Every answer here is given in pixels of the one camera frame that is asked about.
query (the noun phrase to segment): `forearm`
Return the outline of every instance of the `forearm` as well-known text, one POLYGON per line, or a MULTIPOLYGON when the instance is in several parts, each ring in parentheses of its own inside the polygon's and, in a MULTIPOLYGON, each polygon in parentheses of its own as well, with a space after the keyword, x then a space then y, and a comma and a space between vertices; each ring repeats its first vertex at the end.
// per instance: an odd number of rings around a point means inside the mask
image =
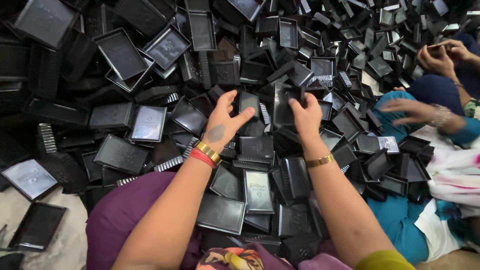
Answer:
MULTIPOLYGON (((330 154, 319 137, 303 147, 305 160, 316 160, 330 154)), ((336 162, 308 171, 322 216, 344 263, 354 268, 361 259, 375 251, 395 250, 373 212, 336 162)))
POLYGON ((189 157, 125 242, 112 269, 178 269, 212 168, 189 157))

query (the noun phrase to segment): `silver bracelet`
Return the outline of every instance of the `silver bracelet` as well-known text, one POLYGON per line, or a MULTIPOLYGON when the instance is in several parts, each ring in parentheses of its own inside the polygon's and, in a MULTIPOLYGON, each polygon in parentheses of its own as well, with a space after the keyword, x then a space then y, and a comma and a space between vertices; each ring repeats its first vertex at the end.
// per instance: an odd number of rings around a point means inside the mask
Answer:
POLYGON ((438 104, 432 104, 435 106, 435 116, 434 120, 428 123, 429 126, 432 127, 443 127, 448 120, 452 118, 452 112, 450 111, 449 108, 438 105, 438 104))

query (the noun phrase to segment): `tattoo on hand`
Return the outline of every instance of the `tattoo on hand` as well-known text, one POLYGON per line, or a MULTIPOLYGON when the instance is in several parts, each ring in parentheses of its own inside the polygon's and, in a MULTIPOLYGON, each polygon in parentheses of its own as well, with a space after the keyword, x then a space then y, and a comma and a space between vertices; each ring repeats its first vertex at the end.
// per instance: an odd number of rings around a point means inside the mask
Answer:
POLYGON ((207 140, 211 143, 218 142, 223 138, 223 134, 225 133, 225 126, 224 124, 220 124, 214 126, 207 134, 207 140))

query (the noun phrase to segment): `dark blue fabric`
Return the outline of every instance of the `dark blue fabric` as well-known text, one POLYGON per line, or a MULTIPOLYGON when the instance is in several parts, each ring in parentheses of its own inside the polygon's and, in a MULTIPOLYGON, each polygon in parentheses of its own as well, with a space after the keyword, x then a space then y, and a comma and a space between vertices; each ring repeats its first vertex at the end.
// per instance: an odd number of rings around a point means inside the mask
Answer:
MULTIPOLYGON (((460 40, 469 52, 479 55, 479 49, 476 40, 471 34, 454 35, 452 39, 460 40)), ((466 63, 456 63, 455 74, 458 80, 463 84, 465 90, 476 99, 480 99, 480 71, 466 63)))
POLYGON ((406 90, 420 102, 442 105, 454 114, 465 116, 456 85, 449 78, 425 75, 413 82, 406 90))

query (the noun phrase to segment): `yellow fabric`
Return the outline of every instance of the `yellow fabric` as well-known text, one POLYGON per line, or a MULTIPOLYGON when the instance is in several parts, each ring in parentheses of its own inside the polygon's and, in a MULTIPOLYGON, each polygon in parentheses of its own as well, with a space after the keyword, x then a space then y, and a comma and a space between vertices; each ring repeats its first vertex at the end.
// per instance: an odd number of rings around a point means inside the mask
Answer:
POLYGON ((381 250, 361 260, 355 270, 415 270, 415 268, 397 251, 381 250))

